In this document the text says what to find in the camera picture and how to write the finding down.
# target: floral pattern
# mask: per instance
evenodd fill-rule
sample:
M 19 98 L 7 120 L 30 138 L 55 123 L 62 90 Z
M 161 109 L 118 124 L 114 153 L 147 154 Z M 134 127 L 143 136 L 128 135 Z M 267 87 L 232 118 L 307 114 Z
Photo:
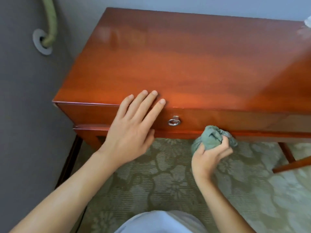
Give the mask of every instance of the floral pattern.
M 191 143 L 156 139 L 146 154 L 119 168 L 89 202 L 78 232 L 114 232 L 152 210 L 185 211 L 218 232 L 192 176 Z M 297 159 L 311 154 L 311 144 L 289 146 Z M 74 171 L 92 152 L 83 144 Z M 277 143 L 240 142 L 215 170 L 220 190 L 258 233 L 311 231 L 311 167 L 272 173 L 286 162 Z

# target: hand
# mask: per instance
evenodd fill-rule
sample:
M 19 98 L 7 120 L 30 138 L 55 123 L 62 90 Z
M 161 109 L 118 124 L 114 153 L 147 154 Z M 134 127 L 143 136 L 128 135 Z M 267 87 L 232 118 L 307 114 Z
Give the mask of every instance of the hand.
M 204 151 L 204 145 L 201 143 L 192 157 L 192 173 L 198 186 L 202 182 L 210 182 L 219 161 L 233 152 L 228 137 L 222 137 L 221 144 L 210 150 Z
M 144 154 L 154 141 L 154 130 L 150 127 L 163 109 L 165 99 L 161 99 L 146 115 L 158 93 L 153 91 L 147 95 L 144 90 L 135 100 L 130 95 L 122 101 L 106 141 L 97 151 L 112 160 L 116 168 Z

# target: carpet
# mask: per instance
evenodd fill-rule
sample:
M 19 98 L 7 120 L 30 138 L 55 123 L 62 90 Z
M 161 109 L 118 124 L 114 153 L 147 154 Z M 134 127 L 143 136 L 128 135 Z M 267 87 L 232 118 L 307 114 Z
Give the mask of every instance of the carpet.
M 134 215 L 152 210 L 184 211 L 210 233 L 218 232 L 192 176 L 192 142 L 156 139 L 144 155 L 107 180 L 72 232 L 114 232 Z M 311 154 L 311 144 L 289 147 L 296 159 Z M 73 172 L 92 153 L 83 143 Z M 215 183 L 258 233 L 311 232 L 311 167 L 272 173 L 273 167 L 285 163 L 277 143 L 239 142 L 215 171 Z

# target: green cloth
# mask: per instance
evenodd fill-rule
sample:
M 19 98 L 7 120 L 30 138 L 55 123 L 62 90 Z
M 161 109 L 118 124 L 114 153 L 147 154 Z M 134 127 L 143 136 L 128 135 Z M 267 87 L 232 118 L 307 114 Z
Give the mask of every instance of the green cloth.
M 222 135 L 229 138 L 229 145 L 231 147 L 235 147 L 238 145 L 236 139 L 234 139 L 234 137 L 229 132 L 224 131 L 216 126 L 209 125 L 206 126 L 202 135 L 199 138 L 197 138 L 192 144 L 191 146 L 192 155 L 197 150 L 197 148 L 199 148 L 201 142 L 203 142 L 205 150 L 209 150 L 220 145 L 222 142 Z

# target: dark baseboard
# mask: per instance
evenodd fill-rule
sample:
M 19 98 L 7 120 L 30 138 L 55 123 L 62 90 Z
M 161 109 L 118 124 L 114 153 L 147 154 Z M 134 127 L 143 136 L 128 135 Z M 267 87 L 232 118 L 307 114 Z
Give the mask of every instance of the dark baseboard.
M 55 189 L 59 187 L 62 183 L 64 183 L 70 177 L 73 166 L 75 165 L 76 159 L 78 157 L 82 141 L 83 141 L 82 138 L 76 136 L 72 144 L 71 150 L 69 152 L 69 155 L 64 164 L 64 167 L 62 169 L 62 172 L 60 173 Z

